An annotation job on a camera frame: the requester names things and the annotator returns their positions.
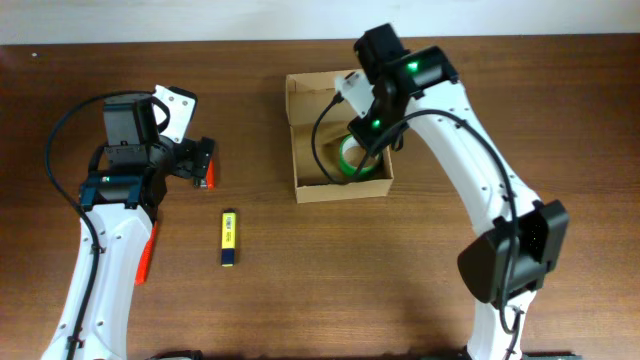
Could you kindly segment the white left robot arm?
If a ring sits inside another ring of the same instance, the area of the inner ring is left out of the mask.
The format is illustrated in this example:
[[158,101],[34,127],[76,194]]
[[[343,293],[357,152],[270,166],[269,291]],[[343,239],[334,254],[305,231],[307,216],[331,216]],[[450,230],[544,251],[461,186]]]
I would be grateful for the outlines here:
[[214,186],[215,142],[186,138],[197,98],[176,87],[98,96],[106,141],[77,197],[79,253],[46,359],[123,359],[134,283],[157,228],[166,179]]

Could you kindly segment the orange utility knife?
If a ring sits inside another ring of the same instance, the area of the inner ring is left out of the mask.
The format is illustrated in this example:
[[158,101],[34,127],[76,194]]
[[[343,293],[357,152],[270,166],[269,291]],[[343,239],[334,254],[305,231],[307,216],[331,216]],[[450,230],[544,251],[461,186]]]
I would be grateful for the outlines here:
[[157,235],[158,224],[159,224],[158,221],[156,221],[153,224],[151,234],[149,236],[149,239],[146,241],[143,252],[141,254],[140,261],[138,264],[138,269],[135,276],[135,281],[134,281],[134,284],[136,286],[143,285],[147,281],[150,265],[152,261],[153,251],[154,251],[154,244],[155,244],[155,239]]

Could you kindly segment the yellow highlighter with blue cap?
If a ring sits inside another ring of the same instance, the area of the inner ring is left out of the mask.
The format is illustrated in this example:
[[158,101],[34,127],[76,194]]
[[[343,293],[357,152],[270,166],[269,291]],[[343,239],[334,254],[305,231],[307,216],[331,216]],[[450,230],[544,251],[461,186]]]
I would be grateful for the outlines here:
[[234,209],[226,209],[222,214],[221,265],[231,267],[235,264],[236,255],[236,221]]

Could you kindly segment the orange and black stapler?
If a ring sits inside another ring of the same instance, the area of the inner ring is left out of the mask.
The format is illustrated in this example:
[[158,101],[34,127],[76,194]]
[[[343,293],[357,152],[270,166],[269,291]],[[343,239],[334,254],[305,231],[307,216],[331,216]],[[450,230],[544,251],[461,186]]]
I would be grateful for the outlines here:
[[194,178],[194,186],[206,190],[213,190],[215,188],[215,165],[212,158],[209,159],[204,176]]

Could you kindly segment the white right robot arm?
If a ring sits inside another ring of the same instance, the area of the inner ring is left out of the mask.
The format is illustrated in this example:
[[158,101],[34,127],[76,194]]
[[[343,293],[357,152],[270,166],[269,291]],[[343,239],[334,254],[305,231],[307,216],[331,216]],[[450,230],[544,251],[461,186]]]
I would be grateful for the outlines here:
[[354,44],[364,79],[336,90],[357,116],[348,129],[368,157],[398,149],[407,130],[429,147],[458,192],[475,240],[457,258],[475,299],[468,359],[522,359],[524,322],[558,262],[569,215],[543,203],[509,166],[483,128],[465,86],[437,46],[412,52],[393,27]]

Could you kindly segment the green tape roll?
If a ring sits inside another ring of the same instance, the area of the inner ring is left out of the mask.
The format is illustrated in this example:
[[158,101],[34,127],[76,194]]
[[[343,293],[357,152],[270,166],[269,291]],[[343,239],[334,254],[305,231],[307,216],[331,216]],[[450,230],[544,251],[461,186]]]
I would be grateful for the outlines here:
[[352,136],[346,136],[339,149],[339,167],[345,177],[357,175],[358,180],[364,180],[372,176],[382,163],[382,155],[368,155]]

